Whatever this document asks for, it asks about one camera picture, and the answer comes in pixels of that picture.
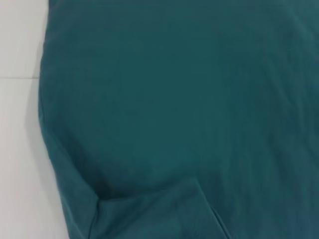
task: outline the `white tile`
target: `white tile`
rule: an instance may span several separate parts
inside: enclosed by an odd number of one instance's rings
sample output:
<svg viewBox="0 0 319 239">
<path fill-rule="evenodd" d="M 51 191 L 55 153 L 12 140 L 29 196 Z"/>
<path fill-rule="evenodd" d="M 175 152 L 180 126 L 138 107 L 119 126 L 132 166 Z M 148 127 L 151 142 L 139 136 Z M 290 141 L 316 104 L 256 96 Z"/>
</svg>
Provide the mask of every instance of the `white tile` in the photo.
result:
<svg viewBox="0 0 319 239">
<path fill-rule="evenodd" d="M 67 239 L 37 117 L 38 80 L 0 79 L 0 238 Z"/>
<path fill-rule="evenodd" d="M 47 0 L 0 0 L 0 77 L 38 76 Z"/>
</svg>

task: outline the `teal garment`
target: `teal garment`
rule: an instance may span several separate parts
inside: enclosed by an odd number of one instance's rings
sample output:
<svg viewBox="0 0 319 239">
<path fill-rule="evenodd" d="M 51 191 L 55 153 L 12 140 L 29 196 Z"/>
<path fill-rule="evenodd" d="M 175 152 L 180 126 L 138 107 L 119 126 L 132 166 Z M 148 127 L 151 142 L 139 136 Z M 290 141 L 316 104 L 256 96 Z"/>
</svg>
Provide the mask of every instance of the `teal garment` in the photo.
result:
<svg viewBox="0 0 319 239">
<path fill-rule="evenodd" d="M 70 238 L 319 238 L 318 23 L 314 0 L 50 0 Z"/>
</svg>

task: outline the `teal fabric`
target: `teal fabric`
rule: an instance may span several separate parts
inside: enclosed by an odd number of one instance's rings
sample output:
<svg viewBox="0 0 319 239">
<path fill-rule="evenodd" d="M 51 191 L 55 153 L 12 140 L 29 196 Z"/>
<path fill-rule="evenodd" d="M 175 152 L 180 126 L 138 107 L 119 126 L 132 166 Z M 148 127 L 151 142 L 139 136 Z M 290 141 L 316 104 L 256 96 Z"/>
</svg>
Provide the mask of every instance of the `teal fabric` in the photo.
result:
<svg viewBox="0 0 319 239">
<path fill-rule="evenodd" d="M 314 0 L 50 0 L 70 238 L 319 238 L 318 22 Z"/>
</svg>

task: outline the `teal cotton cloth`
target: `teal cotton cloth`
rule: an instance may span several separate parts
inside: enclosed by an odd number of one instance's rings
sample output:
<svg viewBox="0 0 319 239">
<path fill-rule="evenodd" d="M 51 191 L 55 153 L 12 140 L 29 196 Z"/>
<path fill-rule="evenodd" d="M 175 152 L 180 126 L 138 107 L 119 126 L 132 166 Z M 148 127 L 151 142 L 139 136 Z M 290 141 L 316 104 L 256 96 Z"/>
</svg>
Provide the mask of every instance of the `teal cotton cloth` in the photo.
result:
<svg viewBox="0 0 319 239">
<path fill-rule="evenodd" d="M 319 2 L 50 0 L 39 118 L 71 239 L 319 238 Z"/>
</svg>

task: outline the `teal shirt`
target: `teal shirt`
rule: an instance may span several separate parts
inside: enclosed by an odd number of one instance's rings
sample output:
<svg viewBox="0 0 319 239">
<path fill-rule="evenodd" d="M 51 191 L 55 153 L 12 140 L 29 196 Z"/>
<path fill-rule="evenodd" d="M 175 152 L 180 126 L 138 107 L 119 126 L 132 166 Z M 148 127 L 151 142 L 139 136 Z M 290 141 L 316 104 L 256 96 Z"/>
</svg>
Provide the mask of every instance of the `teal shirt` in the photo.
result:
<svg viewBox="0 0 319 239">
<path fill-rule="evenodd" d="M 70 238 L 319 238 L 318 22 L 311 0 L 50 0 Z"/>
</svg>

